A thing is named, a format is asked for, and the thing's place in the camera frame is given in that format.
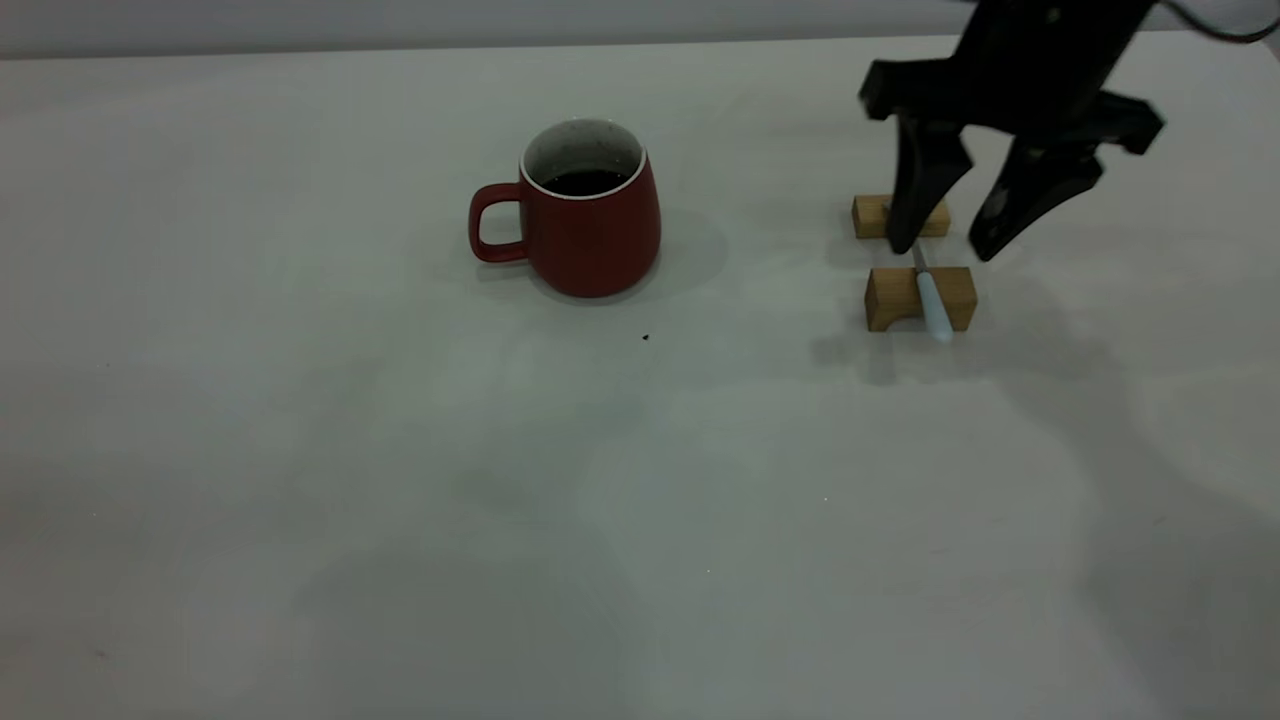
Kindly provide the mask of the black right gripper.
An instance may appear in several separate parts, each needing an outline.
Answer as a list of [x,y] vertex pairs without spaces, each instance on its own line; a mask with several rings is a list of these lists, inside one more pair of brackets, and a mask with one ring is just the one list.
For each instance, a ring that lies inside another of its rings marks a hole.
[[980,1],[946,58],[870,64],[859,99],[896,117],[886,237],[910,252],[933,210],[973,168],[968,126],[1014,137],[969,231],[982,261],[1059,205],[1092,190],[1096,143],[1142,155],[1165,127],[1153,106],[1105,83],[1152,1]]

